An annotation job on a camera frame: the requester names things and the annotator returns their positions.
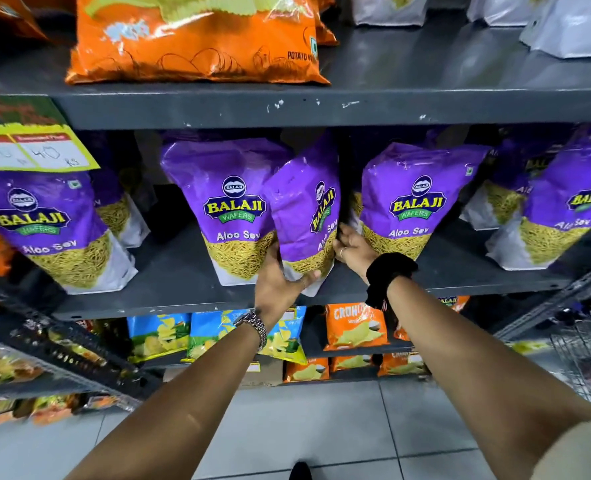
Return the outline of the person's right hand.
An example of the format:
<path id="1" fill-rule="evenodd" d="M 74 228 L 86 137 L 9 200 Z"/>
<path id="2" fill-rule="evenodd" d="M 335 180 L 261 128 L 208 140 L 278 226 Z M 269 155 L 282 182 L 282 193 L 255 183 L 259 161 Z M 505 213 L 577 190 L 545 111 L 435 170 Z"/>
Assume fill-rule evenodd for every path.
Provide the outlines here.
<path id="1" fill-rule="evenodd" d="M 346 264 L 366 285 L 369 285 L 366 273 L 379 254 L 365 238 L 353 227 L 340 223 L 332 246 L 336 259 Z"/>

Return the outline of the person's left hand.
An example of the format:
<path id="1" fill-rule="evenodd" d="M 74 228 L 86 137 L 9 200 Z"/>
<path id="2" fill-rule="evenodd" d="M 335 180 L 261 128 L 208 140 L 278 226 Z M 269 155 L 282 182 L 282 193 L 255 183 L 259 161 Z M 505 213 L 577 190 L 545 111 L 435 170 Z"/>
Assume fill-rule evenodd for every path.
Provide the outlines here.
<path id="1" fill-rule="evenodd" d="M 286 279 L 280 266 L 279 245 L 274 241 L 268 248 L 263 265 L 259 268 L 254 291 L 254 307 L 260 309 L 261 319 L 270 331 L 287 309 L 299 297 L 294 281 Z"/>

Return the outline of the purple snack pouch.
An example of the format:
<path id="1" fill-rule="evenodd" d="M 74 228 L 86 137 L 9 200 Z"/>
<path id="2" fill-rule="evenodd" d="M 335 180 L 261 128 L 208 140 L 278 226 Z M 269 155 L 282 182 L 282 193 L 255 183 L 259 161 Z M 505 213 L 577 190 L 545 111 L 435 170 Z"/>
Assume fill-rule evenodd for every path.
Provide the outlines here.
<path id="1" fill-rule="evenodd" d="M 285 276 L 298 280 L 321 271 L 321 278 L 302 293 L 312 298 L 331 272 L 341 206 L 339 154 L 325 131 L 310 147 L 285 163 L 264 187 L 275 224 Z"/>

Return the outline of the person's left forearm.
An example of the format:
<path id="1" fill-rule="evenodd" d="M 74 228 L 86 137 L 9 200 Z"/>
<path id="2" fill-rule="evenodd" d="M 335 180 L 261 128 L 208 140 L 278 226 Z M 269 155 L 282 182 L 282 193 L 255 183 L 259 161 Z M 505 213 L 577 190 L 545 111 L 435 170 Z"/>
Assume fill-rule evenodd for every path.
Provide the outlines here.
<path id="1" fill-rule="evenodd" d="M 260 344 L 242 323 L 130 413 L 65 480 L 190 480 Z"/>

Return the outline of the person's right forearm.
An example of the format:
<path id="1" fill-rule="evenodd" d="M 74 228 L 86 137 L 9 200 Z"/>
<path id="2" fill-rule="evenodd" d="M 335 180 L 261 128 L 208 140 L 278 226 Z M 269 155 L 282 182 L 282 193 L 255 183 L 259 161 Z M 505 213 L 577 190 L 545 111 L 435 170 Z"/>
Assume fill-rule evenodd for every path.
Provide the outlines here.
<path id="1" fill-rule="evenodd" d="M 388 301 L 498 480 L 528 480 L 591 403 L 527 357 L 396 277 Z"/>

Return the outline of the black hair scrunchie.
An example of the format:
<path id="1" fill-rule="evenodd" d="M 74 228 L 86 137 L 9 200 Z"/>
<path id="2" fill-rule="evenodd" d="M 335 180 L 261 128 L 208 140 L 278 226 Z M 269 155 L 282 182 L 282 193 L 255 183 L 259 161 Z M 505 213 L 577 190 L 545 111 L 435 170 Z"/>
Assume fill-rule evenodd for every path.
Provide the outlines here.
<path id="1" fill-rule="evenodd" d="M 365 304 L 385 311 L 389 305 L 387 291 L 390 284 L 399 276 L 411 279 L 418 269 L 417 263 L 402 253 L 390 252 L 380 255 L 366 271 L 368 288 Z"/>

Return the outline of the blue chip packet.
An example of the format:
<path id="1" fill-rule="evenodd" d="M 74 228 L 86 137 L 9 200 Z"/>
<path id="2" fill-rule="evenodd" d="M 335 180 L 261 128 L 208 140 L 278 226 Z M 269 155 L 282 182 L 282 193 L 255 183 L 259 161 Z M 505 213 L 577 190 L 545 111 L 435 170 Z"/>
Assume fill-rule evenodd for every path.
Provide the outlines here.
<path id="1" fill-rule="evenodd" d="M 131 363 L 187 351 L 190 314 L 128 316 L 126 325 L 131 339 Z"/>
<path id="2" fill-rule="evenodd" d="M 298 365 L 307 362 L 300 340 L 306 310 L 306 306 L 295 306 L 285 311 L 268 335 L 267 345 L 263 350 L 266 355 Z"/>
<path id="3" fill-rule="evenodd" d="M 235 329 L 239 317 L 249 310 L 226 310 L 193 313 L 186 357 L 183 363 L 193 363 L 230 331 Z"/>

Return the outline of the stack of small orange packets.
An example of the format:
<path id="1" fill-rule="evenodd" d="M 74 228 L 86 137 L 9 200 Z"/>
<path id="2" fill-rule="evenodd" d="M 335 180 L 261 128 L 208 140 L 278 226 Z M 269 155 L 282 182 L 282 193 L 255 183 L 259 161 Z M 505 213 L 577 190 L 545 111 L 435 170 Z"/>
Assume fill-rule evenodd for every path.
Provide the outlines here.
<path id="1" fill-rule="evenodd" d="M 364 303 L 308 308 L 297 343 L 304 362 L 285 363 L 285 384 L 428 375 L 393 313 Z"/>

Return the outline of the silver wristwatch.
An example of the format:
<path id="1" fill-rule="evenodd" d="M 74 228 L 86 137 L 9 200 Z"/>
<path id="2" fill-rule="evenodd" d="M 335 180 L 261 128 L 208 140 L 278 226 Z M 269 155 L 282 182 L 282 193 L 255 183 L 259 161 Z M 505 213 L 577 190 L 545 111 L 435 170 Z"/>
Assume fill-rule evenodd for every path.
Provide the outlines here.
<path id="1" fill-rule="evenodd" d="M 244 324 L 252 327 L 254 331 L 257 332 L 259 336 L 259 347 L 257 348 L 256 352 L 260 353 L 267 345 L 268 341 L 268 330 L 265 323 L 261 319 L 260 309 L 250 308 L 244 314 L 240 315 L 234 322 L 234 326 L 236 328 L 239 328 Z"/>

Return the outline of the row of purple packets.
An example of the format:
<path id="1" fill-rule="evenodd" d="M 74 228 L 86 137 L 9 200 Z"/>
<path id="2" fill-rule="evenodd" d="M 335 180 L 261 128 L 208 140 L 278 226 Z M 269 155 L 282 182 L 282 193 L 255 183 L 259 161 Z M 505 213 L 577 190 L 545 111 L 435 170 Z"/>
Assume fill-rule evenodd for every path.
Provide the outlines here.
<path id="1" fill-rule="evenodd" d="M 335 133 L 325 131 L 337 145 Z M 492 154 L 490 146 L 403 144 L 384 140 L 376 128 L 360 128 L 359 134 L 371 151 L 387 143 L 359 169 L 359 234 L 379 254 L 399 252 L 412 258 L 429 289 L 440 296 L 493 294 L 546 290 L 571 281 L 564 271 L 546 267 L 502 268 L 486 256 L 483 240 L 490 234 L 472 230 L 458 218 L 460 192 L 476 179 Z M 118 181 L 106 136 L 91 132 L 87 142 L 103 163 L 99 169 L 0 171 L 0 235 L 29 265 L 70 296 L 120 292 L 137 284 L 140 271 L 149 278 L 152 293 L 161 295 L 169 284 L 154 283 L 154 277 L 171 280 L 191 274 L 195 298 L 189 304 L 207 307 L 226 294 L 226 287 L 256 283 L 267 250 L 277 241 L 265 184 L 300 152 L 265 134 L 171 134 L 158 161 L 179 196 L 171 195 L 161 210 L 153 211 L 160 218 L 154 237 L 171 236 L 169 244 L 153 244 L 147 242 L 145 218 Z M 349 187 L 355 170 L 341 161 L 337 148 L 339 225 L 354 197 L 351 190 L 349 196 L 343 193 L 341 170 L 349 170 Z M 349 278 L 344 267 L 333 268 L 317 295 L 306 298 L 311 303 L 363 301 L 359 279 Z"/>

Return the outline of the grey metal shelving unit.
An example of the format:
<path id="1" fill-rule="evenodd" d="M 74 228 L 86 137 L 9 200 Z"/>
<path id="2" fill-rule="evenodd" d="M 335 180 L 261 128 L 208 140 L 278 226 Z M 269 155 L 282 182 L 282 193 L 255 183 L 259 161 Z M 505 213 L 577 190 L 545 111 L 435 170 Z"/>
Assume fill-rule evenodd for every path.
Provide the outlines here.
<path id="1" fill-rule="evenodd" d="M 107 130 L 221 130 L 472 125 L 493 123 L 591 123 L 591 59 L 559 60 L 531 52 L 518 29 L 467 24 L 456 12 L 431 15 L 419 29 L 353 29 L 333 21 L 339 47 L 319 51 L 331 85 L 221 82 L 107 82 L 70 86 L 64 81 L 75 21 L 70 15 L 47 20 L 49 41 L 0 32 L 0 96 L 48 96 L 78 134 Z M 179 191 L 163 190 L 147 218 Z M 571 281 L 531 293 L 524 305 L 501 302 L 491 312 L 490 331 L 511 340 L 575 301 L 591 296 L 591 231 L 548 271 L 564 271 Z M 149 278 L 120 292 L 64 297 L 52 315 L 61 321 L 113 319 L 164 312 L 211 312 L 252 306 L 251 285 L 226 287 L 209 307 L 189 304 L 195 286 L 187 278 L 154 277 L 168 287 L 154 295 Z"/>

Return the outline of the large orange chip packet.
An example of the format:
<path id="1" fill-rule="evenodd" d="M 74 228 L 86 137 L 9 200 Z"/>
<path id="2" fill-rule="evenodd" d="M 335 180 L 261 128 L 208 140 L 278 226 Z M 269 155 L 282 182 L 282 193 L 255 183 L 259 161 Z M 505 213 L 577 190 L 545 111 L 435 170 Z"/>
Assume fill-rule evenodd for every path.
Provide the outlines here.
<path id="1" fill-rule="evenodd" d="M 315 25 L 316 25 L 316 40 L 321 46 L 336 47 L 339 45 L 339 40 L 334 33 L 322 21 L 322 14 L 332 8 L 336 7 L 336 0 L 312 0 L 315 7 Z"/>
<path id="2" fill-rule="evenodd" d="M 13 35 L 47 41 L 34 15 L 22 0 L 0 0 L 0 24 Z"/>
<path id="3" fill-rule="evenodd" d="M 77 0 L 68 84 L 328 84 L 312 0 Z"/>

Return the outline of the white packet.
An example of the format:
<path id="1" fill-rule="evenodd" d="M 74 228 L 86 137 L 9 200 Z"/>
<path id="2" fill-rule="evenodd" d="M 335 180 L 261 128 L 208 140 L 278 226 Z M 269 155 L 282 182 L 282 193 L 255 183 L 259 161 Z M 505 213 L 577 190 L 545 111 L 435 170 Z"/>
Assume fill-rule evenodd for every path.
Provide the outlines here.
<path id="1" fill-rule="evenodd" d="M 591 57 L 591 0 L 543 0 L 519 40 L 560 59 Z"/>
<path id="2" fill-rule="evenodd" d="M 543 0 L 471 0 L 466 16 L 490 27 L 525 27 Z"/>
<path id="3" fill-rule="evenodd" d="M 350 0 L 356 25 L 378 27 L 422 26 L 429 0 Z"/>

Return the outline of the green and yellow price label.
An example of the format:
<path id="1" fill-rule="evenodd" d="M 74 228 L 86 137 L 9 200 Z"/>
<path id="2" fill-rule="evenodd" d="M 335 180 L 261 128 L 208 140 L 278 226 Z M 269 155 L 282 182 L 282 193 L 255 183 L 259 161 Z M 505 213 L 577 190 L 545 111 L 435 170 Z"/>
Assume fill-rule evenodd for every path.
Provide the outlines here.
<path id="1" fill-rule="evenodd" d="M 48 96 L 0 96 L 0 171 L 69 173 L 100 165 Z"/>

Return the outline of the beige sleeve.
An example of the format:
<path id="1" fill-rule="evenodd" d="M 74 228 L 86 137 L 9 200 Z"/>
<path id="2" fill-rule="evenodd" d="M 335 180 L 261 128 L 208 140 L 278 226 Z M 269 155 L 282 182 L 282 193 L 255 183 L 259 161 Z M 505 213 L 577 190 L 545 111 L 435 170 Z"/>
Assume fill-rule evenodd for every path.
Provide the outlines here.
<path id="1" fill-rule="evenodd" d="M 591 480 L 591 421 L 557 439 L 536 464 L 530 480 Z"/>

